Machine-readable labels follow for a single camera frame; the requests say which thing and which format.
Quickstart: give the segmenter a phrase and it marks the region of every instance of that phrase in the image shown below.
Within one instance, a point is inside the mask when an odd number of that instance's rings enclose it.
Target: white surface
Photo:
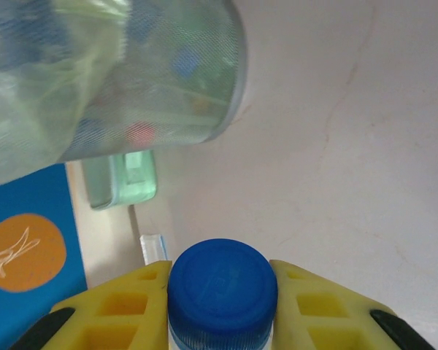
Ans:
[[[66,166],[82,262],[89,287],[95,287],[143,266],[139,236],[131,227],[126,207],[91,209],[80,162]]]
[[[386,303],[438,348],[438,0],[237,5],[239,114],[209,144],[155,153],[142,231],[173,258],[245,241]],[[82,242],[109,265],[110,234]]]

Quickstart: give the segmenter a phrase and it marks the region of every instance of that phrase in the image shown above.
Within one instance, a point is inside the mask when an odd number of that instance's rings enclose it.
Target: transparent container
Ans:
[[[60,161],[198,144],[234,118],[246,75],[230,0],[136,0],[120,57],[87,105]]]
[[[183,252],[167,287],[169,347],[270,350],[276,276],[254,248],[212,239]]]
[[[152,151],[88,158],[82,170],[93,209],[147,201],[157,190]]]
[[[141,242],[145,265],[155,263],[159,260],[167,260],[166,244],[162,235],[140,235],[139,242]]]

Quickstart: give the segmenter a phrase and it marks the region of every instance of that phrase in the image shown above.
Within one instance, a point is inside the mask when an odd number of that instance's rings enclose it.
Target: blue book cover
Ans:
[[[65,166],[0,186],[0,350],[86,289]]]

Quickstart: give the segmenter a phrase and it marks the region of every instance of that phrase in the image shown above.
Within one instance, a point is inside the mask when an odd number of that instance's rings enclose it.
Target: bottle cap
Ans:
[[[171,333],[182,350],[256,350],[271,331],[277,281],[254,248],[212,239],[180,255],[167,294]]]

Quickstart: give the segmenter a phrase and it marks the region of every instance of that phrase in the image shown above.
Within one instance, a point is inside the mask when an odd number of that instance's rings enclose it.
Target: blue object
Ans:
[[[128,38],[143,43],[155,28],[160,16],[161,11],[156,5],[147,0],[134,0],[127,25]]]
[[[69,57],[66,27],[51,0],[0,0],[3,69]]]
[[[178,50],[173,62],[172,68],[182,78],[189,78],[201,63],[201,56],[190,47],[183,47]]]
[[[182,350],[258,350],[276,312],[277,281],[254,248],[212,239],[180,255],[167,295],[171,333]]]
[[[8,349],[56,303],[87,289],[64,165],[0,186],[0,222],[19,214],[38,214],[53,222],[64,238],[66,260],[57,276],[40,287],[26,292],[0,289],[0,350]]]

